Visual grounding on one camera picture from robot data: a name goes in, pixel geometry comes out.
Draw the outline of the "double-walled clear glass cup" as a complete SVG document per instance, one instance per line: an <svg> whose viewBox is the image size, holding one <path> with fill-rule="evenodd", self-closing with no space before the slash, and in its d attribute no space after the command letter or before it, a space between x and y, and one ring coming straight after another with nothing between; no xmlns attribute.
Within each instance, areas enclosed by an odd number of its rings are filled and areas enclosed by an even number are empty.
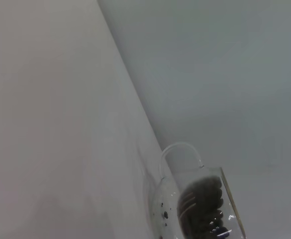
<svg viewBox="0 0 291 239"><path fill-rule="evenodd" d="M197 167L179 174L165 174L163 162L169 153L176 149L185 149L193 153ZM218 176L222 183L224 216L223 225L229 229L226 239L247 239L243 224L235 206L224 171L221 167L204 166L198 151L186 142L177 142L167 146L159 163L161 181L154 191L150 204L150 221L155 239L185 239L178 220L177 206L182 192L195 181L205 177Z"/></svg>

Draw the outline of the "coffee beans pile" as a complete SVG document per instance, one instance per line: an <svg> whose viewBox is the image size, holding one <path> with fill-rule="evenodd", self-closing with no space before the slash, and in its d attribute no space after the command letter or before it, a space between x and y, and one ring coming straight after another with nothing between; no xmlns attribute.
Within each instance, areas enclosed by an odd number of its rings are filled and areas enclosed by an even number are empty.
<svg viewBox="0 0 291 239"><path fill-rule="evenodd" d="M205 177L190 184L178 200L178 220L185 239L226 239L223 225L222 183L218 176Z"/></svg>

